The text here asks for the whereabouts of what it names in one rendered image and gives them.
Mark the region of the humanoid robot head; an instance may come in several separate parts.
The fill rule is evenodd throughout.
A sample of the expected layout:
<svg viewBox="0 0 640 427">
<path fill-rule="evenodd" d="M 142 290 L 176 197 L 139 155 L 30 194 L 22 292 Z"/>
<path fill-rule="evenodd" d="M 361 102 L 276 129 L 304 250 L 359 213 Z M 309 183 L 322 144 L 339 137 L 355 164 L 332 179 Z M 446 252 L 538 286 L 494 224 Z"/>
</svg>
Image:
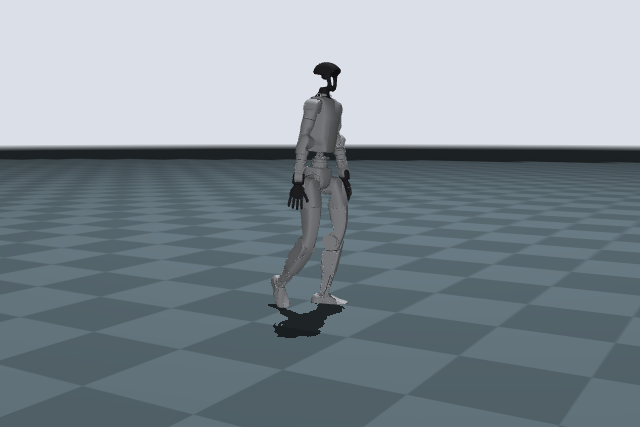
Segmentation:
<svg viewBox="0 0 640 427">
<path fill-rule="evenodd" d="M 328 84 L 327 87 L 320 87 L 318 93 L 327 94 L 327 96 L 324 96 L 324 97 L 332 99 L 329 93 L 330 91 L 334 92 L 336 90 L 337 76 L 340 74 L 340 72 L 341 72 L 341 69 L 333 63 L 323 62 L 318 64 L 314 68 L 313 73 L 317 75 L 321 75 L 322 79 L 327 80 L 327 84 Z M 333 78 L 333 86 L 331 84 L 331 77 Z M 315 96 L 317 96 L 317 94 Z M 318 94 L 318 96 L 320 96 L 320 94 Z"/>
</svg>

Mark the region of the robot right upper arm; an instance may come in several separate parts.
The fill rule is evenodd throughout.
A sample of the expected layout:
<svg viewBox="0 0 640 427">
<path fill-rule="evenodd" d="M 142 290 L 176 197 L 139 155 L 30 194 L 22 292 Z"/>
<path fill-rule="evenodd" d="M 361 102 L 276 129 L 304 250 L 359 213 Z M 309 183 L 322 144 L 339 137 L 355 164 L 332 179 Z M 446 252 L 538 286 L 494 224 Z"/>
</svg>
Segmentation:
<svg viewBox="0 0 640 427">
<path fill-rule="evenodd" d="M 322 100 L 320 99 L 307 99 L 304 103 L 304 115 L 301 123 L 299 138 L 302 135 L 308 137 L 308 144 L 306 149 L 310 149 L 314 146 L 314 139 L 310 136 L 310 133 L 314 127 L 316 117 L 321 112 Z M 298 138 L 298 140 L 299 140 Z"/>
</svg>

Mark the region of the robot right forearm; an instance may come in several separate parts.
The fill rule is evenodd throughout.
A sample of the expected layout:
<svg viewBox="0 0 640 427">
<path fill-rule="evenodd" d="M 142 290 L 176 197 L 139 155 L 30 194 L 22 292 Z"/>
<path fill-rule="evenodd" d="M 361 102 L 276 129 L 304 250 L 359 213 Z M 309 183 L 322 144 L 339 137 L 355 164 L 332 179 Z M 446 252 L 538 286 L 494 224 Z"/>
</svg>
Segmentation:
<svg viewBox="0 0 640 427">
<path fill-rule="evenodd" d="M 307 163 L 307 156 L 309 155 L 309 151 L 306 149 L 308 140 L 309 139 L 306 135 L 302 135 L 300 136 L 297 142 L 296 150 L 295 150 L 295 154 L 296 154 L 295 162 L 297 163 L 294 165 L 294 170 L 295 170 L 294 182 L 302 183 L 303 173 L 305 171 L 304 164 Z"/>
</svg>

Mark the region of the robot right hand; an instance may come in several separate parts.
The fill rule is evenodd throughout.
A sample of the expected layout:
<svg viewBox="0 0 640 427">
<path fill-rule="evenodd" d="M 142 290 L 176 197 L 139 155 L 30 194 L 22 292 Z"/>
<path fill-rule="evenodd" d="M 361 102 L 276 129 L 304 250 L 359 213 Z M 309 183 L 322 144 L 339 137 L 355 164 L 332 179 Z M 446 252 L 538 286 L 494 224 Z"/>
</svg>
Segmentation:
<svg viewBox="0 0 640 427">
<path fill-rule="evenodd" d="M 302 185 L 304 185 L 305 175 L 303 174 L 303 180 L 302 180 L 302 183 L 301 183 L 301 182 L 294 182 L 294 174 L 293 174 L 293 180 L 292 180 L 292 183 L 294 184 L 294 186 L 290 190 L 290 194 L 289 194 L 290 197 L 289 197 L 289 201 L 288 201 L 288 207 L 290 206 L 291 199 L 293 197 L 292 209 L 294 209 L 295 199 L 297 199 L 296 200 L 296 210 L 298 210 L 299 199 L 300 199 L 300 207 L 301 207 L 301 209 L 303 209 L 303 195 L 304 195 L 304 197 L 306 199 L 306 203 L 308 203 L 309 200 L 308 200 L 308 197 L 307 197 L 306 193 L 304 192 L 305 189 L 302 187 Z"/>
</svg>

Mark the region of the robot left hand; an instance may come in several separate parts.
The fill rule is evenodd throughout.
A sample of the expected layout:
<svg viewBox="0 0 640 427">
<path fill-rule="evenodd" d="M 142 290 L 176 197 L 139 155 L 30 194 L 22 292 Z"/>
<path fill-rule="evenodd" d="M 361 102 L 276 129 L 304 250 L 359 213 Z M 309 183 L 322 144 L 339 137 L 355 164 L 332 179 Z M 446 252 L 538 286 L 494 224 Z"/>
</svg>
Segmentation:
<svg viewBox="0 0 640 427">
<path fill-rule="evenodd" d="M 339 177 L 341 178 L 341 177 Z M 347 194 L 347 199 L 348 201 L 350 200 L 350 196 L 352 195 L 352 190 L 351 190 L 351 186 L 350 183 L 348 182 L 348 180 L 350 179 L 350 175 L 349 175 L 349 170 L 345 170 L 344 171 L 344 178 L 341 178 L 346 190 L 346 194 Z"/>
</svg>

